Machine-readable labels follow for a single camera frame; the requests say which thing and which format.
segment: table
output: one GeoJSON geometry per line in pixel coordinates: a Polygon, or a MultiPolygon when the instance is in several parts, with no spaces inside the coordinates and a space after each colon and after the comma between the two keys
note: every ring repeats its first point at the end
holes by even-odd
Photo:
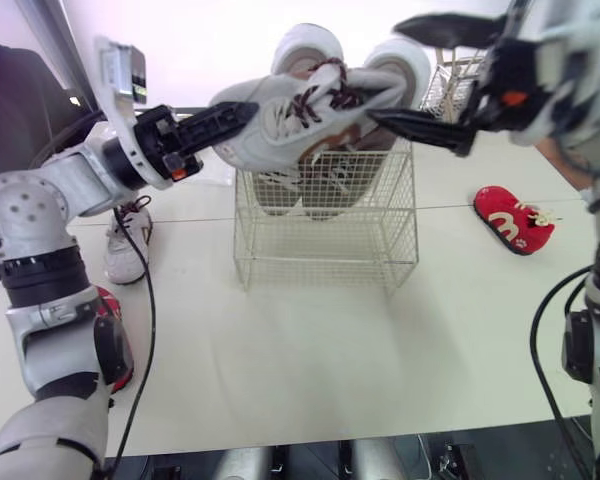
{"type": "MultiPolygon", "coordinates": [[[[186,183],[153,195],[156,356],[127,455],[447,431],[551,417],[528,353],[532,315],[563,276],[591,262],[593,220],[533,149],[481,134],[470,158],[417,145],[420,264],[387,301],[361,288],[239,284],[231,188],[186,183]],[[489,184],[562,220],[540,252],[512,255],[469,207],[489,184]]],[[[102,257],[108,216],[70,226],[93,283],[121,301],[136,374],[116,394],[113,455],[148,350],[144,283],[112,286],[102,257]]],[[[585,386],[560,367],[566,295],[539,332],[566,415],[585,386]]],[[[20,378],[0,287],[0,427],[31,398],[20,378]]]]}

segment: metal rack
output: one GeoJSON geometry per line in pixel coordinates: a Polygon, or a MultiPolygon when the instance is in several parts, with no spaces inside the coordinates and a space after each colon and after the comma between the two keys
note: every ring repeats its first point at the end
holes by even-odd
{"type": "Polygon", "coordinates": [[[480,74],[484,51],[476,50],[474,55],[463,58],[456,58],[455,50],[450,53],[451,58],[445,59],[445,52],[436,49],[436,70],[421,110],[444,122],[455,123],[468,100],[471,84],[480,74]]]}
{"type": "Polygon", "coordinates": [[[234,259],[254,282],[398,288],[418,262],[413,153],[323,152],[275,174],[238,171],[234,259]]]}

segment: red plush slipper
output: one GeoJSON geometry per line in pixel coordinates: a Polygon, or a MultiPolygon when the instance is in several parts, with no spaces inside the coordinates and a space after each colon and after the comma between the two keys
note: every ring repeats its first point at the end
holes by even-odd
{"type": "Polygon", "coordinates": [[[546,213],[521,203],[502,187],[481,188],[473,208],[502,243],[518,255],[540,250],[555,228],[546,213]]]}
{"type": "MultiPolygon", "coordinates": [[[[102,287],[98,287],[97,285],[96,285],[96,288],[98,289],[98,294],[100,295],[100,298],[106,304],[106,305],[102,305],[100,307],[100,309],[97,312],[98,315],[100,315],[102,317],[112,315],[116,320],[118,320],[119,322],[122,322],[122,312],[120,310],[120,302],[118,301],[118,299],[116,297],[114,297],[110,291],[108,291],[102,287]]],[[[128,344],[126,335],[125,335],[124,341],[128,344]]],[[[131,349],[130,348],[128,349],[128,352],[129,352],[129,357],[131,357],[131,349]]],[[[111,390],[112,395],[114,393],[116,393],[118,390],[122,390],[124,387],[127,386],[129,381],[131,381],[131,377],[133,376],[133,358],[126,359],[125,363],[128,365],[128,369],[126,372],[124,372],[122,374],[122,377],[120,378],[120,380],[118,380],[116,383],[114,383],[113,389],[111,390]]]]}

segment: white sneaker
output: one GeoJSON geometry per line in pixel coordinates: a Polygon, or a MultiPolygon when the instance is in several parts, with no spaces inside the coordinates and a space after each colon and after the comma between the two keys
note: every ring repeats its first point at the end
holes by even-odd
{"type": "Polygon", "coordinates": [[[240,135],[214,147],[236,168],[258,172],[287,170],[301,159],[355,143],[376,127],[365,111],[400,104],[403,76],[383,70],[347,70],[330,59],[307,80],[270,75],[219,93],[221,101],[260,104],[240,135]]]}
{"type": "MultiPolygon", "coordinates": [[[[417,108],[420,105],[431,75],[431,64],[420,45],[407,38],[390,39],[373,49],[364,66],[394,72],[404,78],[406,89],[396,106],[417,108]]],[[[355,157],[350,153],[332,154],[304,168],[301,166],[305,213],[314,220],[326,220],[354,206],[380,171],[386,158],[381,152],[390,150],[395,139],[393,133],[377,128],[349,147],[350,151],[372,150],[374,153],[355,157]]]]}
{"type": "MultiPolygon", "coordinates": [[[[151,197],[144,195],[134,202],[119,207],[122,223],[146,262],[149,262],[149,239],[153,228],[149,211],[145,208],[149,202],[151,202],[151,197]]],[[[118,285],[126,285],[140,280],[144,276],[142,262],[113,216],[107,236],[109,242],[105,255],[104,273],[109,281],[118,285]]]]}
{"type": "MultiPolygon", "coordinates": [[[[303,72],[329,58],[342,60],[342,47],[326,28],[301,23],[289,30],[276,48],[271,73],[303,72]]],[[[281,172],[254,173],[253,190],[268,215],[284,215],[300,199],[302,177],[297,167],[281,172]]]]}
{"type": "Polygon", "coordinates": [[[407,88],[397,106],[419,108],[431,77],[431,62],[419,43],[406,37],[391,38],[373,49],[364,67],[401,75],[407,88]]]}
{"type": "Polygon", "coordinates": [[[328,58],[344,58],[336,36],[319,25],[300,23],[280,40],[273,56],[271,73],[302,72],[328,58]]]}

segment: dark fabric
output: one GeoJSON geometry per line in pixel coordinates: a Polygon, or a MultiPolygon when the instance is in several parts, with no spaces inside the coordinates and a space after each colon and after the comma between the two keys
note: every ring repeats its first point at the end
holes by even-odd
{"type": "Polygon", "coordinates": [[[86,113],[38,54],[0,45],[0,173],[27,169],[52,135],[86,113]]]}

